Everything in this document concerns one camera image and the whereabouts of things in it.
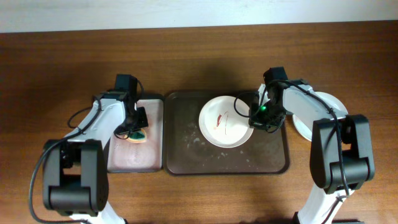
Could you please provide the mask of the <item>green and yellow sponge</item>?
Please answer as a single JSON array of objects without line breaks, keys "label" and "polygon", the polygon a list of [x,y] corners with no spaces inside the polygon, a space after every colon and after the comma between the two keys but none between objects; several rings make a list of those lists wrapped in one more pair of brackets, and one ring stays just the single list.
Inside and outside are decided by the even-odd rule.
[{"label": "green and yellow sponge", "polygon": [[145,129],[133,131],[128,134],[127,140],[135,144],[144,143],[147,140],[147,133]]}]

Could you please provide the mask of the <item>pale green plate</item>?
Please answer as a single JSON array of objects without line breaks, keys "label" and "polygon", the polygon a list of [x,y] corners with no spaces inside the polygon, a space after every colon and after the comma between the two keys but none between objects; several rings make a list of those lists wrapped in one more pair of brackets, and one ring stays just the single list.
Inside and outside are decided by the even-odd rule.
[{"label": "pale green plate", "polygon": [[[345,105],[333,95],[321,91],[316,91],[315,93],[332,108],[348,114],[348,110]],[[295,114],[292,115],[292,120],[298,133],[306,140],[312,141],[312,131],[298,117],[296,117]]]}]

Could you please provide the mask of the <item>white plate with red stain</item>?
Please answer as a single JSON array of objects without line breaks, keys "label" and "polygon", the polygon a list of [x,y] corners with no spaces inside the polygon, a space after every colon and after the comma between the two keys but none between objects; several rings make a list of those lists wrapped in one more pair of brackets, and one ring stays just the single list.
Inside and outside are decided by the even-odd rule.
[{"label": "white plate with red stain", "polygon": [[244,144],[254,132],[248,114],[249,106],[233,96],[217,96],[200,111],[198,124],[207,141],[222,148],[233,148]]}]

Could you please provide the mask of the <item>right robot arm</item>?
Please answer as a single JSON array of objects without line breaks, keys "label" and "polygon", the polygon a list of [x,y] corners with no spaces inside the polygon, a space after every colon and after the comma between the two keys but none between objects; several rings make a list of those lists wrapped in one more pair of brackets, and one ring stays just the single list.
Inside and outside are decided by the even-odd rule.
[{"label": "right robot arm", "polygon": [[254,128],[279,129],[291,113],[312,131],[314,185],[293,223],[332,223],[343,203],[375,175],[368,119],[333,108],[302,80],[271,80],[256,95],[249,120]]}]

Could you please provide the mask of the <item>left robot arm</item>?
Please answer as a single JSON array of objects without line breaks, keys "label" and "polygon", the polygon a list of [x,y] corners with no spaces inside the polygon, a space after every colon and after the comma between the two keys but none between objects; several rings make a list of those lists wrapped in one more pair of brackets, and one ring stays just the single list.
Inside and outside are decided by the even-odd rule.
[{"label": "left robot arm", "polygon": [[93,98],[89,113],[60,140],[49,140],[43,156],[43,201],[67,223],[126,223],[108,202],[104,149],[110,139],[147,126],[133,90],[111,90]]}]

